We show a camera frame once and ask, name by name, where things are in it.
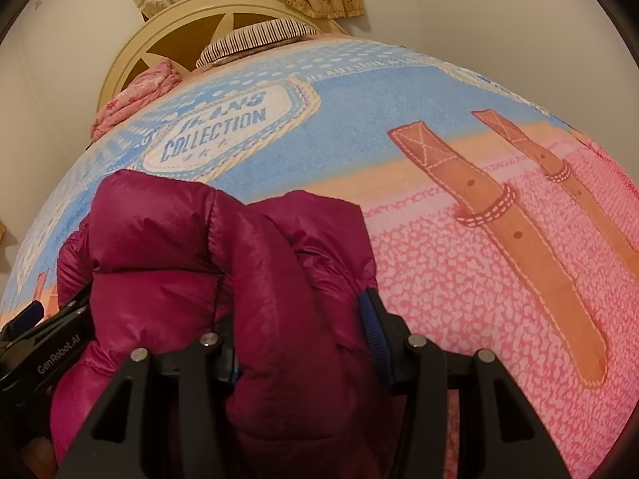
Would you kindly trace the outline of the magenta puffer jacket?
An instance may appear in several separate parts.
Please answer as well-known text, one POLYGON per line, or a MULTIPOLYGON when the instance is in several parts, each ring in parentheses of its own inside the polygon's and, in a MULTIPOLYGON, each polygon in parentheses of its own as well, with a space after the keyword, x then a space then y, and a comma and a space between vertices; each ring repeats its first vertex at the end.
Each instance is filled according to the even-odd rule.
POLYGON ((380 386, 359 299, 376 283, 362 210, 308 192, 242 203, 121 170, 58 252, 58 299, 89 289, 94 340, 56 386, 64 457, 135 348, 180 350, 231 320, 226 413, 260 478, 384 478, 402 403, 380 386))

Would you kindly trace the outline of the striped pillow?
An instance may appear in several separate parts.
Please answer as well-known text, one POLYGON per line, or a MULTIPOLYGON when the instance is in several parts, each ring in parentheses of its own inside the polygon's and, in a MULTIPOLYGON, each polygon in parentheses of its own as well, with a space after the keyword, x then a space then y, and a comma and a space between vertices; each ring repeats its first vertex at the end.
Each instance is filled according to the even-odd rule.
POLYGON ((223 59, 263 48, 290 44, 317 34, 318 32, 314 28, 294 18, 277 18, 277 20, 247 25, 234 29, 218 39, 213 39, 201 51, 196 61, 196 67, 201 68, 205 65, 216 64, 223 59))

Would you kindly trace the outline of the blue pink printed bedspread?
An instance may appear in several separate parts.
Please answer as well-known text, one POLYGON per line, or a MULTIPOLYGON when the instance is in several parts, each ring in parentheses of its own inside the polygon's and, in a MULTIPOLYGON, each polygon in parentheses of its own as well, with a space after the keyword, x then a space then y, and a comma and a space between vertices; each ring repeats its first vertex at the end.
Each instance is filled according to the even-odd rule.
MULTIPOLYGON (((2 329, 33 301, 46 319, 69 302, 58 252, 121 170, 245 204, 288 192, 356 204, 370 289, 389 313, 445 351, 493 351, 566 478, 637 476, 638 188, 540 107, 470 70, 347 36, 223 59, 91 143, 29 229, 2 329)), ((59 381, 1 397, 3 477, 62 478, 59 381)))

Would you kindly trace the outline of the folded pink blanket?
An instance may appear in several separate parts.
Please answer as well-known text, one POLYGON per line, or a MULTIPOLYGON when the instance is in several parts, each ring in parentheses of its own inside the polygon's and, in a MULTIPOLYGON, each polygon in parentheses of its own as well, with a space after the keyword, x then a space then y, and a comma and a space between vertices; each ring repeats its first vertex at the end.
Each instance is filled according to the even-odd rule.
POLYGON ((90 139, 97 142, 121 122, 126 121, 150 103, 168 94, 182 82, 181 73, 168 59, 137 75, 131 83, 97 112, 91 125, 90 139))

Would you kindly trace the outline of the cream wooden headboard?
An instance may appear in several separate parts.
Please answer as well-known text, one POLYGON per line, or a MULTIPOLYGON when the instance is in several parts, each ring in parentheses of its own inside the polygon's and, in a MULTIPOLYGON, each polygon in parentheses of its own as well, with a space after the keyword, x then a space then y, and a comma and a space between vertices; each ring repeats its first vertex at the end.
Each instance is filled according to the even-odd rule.
POLYGON ((332 20, 317 20, 278 0, 184 0, 154 15, 127 41, 104 79, 103 106, 144 70, 167 58, 181 75, 195 69, 205 47, 236 28, 294 18, 322 34, 342 34, 332 20))

